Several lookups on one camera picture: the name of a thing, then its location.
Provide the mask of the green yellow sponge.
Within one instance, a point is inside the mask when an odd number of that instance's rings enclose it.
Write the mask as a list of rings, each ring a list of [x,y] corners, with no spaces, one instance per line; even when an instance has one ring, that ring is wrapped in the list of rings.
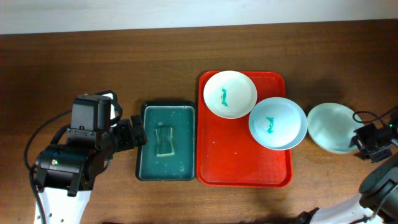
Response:
[[[159,127],[155,129],[155,136],[157,140],[157,157],[168,157],[175,154],[173,145],[173,128]]]

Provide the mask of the pale green plate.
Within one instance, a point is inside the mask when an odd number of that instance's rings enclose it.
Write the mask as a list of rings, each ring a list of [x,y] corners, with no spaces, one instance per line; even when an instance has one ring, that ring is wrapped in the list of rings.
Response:
[[[354,111],[338,103],[322,103],[307,116],[308,133],[322,149],[335,154],[348,154],[358,150],[351,140],[354,131],[364,124],[353,119]]]

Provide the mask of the light blue plate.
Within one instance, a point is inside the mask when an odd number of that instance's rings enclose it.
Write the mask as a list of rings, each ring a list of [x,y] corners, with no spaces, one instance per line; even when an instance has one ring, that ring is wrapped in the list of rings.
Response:
[[[249,115],[249,130],[254,140],[274,151],[289,150],[300,144],[307,128],[303,109],[287,98],[262,100]]]

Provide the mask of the white plate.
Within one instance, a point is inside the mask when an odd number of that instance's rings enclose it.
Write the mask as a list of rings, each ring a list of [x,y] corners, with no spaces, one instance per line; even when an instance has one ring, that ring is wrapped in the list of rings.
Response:
[[[237,71],[222,71],[206,82],[203,98],[208,109],[226,119],[246,116],[257,101],[257,89],[253,81]]]

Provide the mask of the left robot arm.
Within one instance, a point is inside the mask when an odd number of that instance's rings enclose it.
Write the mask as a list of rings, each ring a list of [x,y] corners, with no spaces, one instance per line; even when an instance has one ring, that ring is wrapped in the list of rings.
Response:
[[[80,223],[113,155],[147,142],[141,117],[122,119],[113,91],[77,96],[71,115],[30,169],[35,223]]]

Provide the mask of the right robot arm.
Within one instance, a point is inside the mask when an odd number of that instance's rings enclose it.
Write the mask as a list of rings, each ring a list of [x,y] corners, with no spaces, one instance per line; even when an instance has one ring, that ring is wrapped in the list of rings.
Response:
[[[376,163],[384,161],[359,186],[359,194],[330,208],[302,212],[292,223],[397,223],[397,108],[365,121],[354,131],[351,144],[358,156]]]

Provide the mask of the dark green tray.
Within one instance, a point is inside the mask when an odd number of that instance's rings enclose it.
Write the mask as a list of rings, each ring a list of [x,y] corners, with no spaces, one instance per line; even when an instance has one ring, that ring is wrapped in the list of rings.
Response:
[[[196,106],[192,101],[147,101],[141,106],[147,143],[137,153],[136,177],[141,181],[190,181],[195,176]],[[157,157],[155,129],[173,128],[175,154]]]

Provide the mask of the red plastic tray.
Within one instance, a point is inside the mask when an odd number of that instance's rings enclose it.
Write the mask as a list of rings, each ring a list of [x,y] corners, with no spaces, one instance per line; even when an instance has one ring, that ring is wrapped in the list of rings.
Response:
[[[249,117],[224,119],[205,104],[203,90],[216,71],[198,82],[196,172],[205,185],[284,188],[293,179],[292,153],[260,145],[249,131]]]

